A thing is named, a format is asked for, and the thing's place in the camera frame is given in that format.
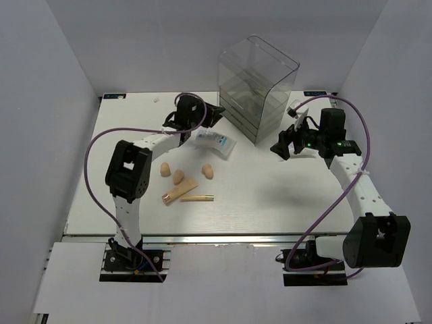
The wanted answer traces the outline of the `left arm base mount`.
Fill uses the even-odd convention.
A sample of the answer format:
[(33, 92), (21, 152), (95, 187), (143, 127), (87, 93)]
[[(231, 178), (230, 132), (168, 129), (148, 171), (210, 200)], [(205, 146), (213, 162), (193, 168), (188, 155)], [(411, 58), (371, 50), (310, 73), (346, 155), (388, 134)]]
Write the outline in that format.
[(158, 283), (167, 277), (171, 252), (168, 250), (142, 249), (142, 243), (137, 248), (147, 256), (147, 259), (129, 246), (121, 246), (114, 238), (108, 239), (103, 255), (100, 282), (123, 283)]

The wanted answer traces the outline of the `clear acrylic organizer box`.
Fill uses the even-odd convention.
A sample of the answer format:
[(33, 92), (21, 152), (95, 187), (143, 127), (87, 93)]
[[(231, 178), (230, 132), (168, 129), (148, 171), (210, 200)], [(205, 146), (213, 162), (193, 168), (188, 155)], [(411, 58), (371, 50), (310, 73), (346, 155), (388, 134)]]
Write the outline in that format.
[(257, 145), (278, 129), (300, 62), (257, 35), (218, 56), (218, 104), (223, 116)]

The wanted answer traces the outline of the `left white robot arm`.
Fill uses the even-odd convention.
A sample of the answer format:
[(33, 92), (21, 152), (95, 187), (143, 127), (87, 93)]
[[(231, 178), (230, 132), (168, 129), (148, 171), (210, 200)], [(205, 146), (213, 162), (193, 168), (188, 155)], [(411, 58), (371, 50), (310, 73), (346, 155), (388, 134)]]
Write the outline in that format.
[(142, 140), (121, 140), (116, 144), (105, 176), (115, 204), (115, 220), (119, 222), (109, 246), (120, 252), (119, 261), (127, 269), (136, 269), (142, 263), (139, 207), (149, 186), (152, 162), (182, 146), (193, 130), (201, 126), (212, 128), (225, 111), (192, 94), (180, 94), (175, 100), (176, 110), (165, 118), (160, 132), (152, 132)]

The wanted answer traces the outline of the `cotton pad pack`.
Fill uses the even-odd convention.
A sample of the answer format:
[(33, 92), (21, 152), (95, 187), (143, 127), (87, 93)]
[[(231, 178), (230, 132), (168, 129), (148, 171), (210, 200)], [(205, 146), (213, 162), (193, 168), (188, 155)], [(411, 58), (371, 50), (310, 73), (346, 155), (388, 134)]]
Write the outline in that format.
[(223, 159), (229, 159), (237, 141), (224, 134), (201, 129), (197, 132), (194, 143), (197, 147), (218, 152)]

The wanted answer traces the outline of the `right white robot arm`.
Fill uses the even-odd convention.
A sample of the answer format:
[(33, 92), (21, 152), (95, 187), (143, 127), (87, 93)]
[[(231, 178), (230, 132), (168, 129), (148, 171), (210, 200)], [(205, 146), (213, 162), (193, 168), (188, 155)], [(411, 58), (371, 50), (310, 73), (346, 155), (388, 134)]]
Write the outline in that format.
[(346, 140), (346, 114), (337, 108), (321, 110), (320, 122), (308, 116), (308, 109), (294, 114), (295, 122), (279, 133), (271, 151), (282, 159), (316, 150), (340, 183), (355, 219), (346, 235), (316, 236), (305, 244), (305, 253), (290, 253), (288, 265), (302, 268), (302, 261), (320, 269), (332, 261), (343, 261), (352, 269), (398, 267), (402, 263), (410, 222), (396, 215), (378, 193), (368, 173), (362, 169), (365, 158), (357, 143)]

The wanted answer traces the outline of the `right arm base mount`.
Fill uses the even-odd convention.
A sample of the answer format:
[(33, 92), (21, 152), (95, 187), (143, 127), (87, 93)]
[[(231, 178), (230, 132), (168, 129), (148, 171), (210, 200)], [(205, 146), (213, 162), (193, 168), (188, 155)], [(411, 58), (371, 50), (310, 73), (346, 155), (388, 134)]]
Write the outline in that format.
[(286, 259), (291, 249), (283, 249), (275, 257), (275, 262), (282, 265), (283, 285), (285, 287), (324, 287), (346, 286), (345, 266), (342, 262), (326, 265), (331, 259), (317, 256), (312, 248), (299, 248), (286, 267)]

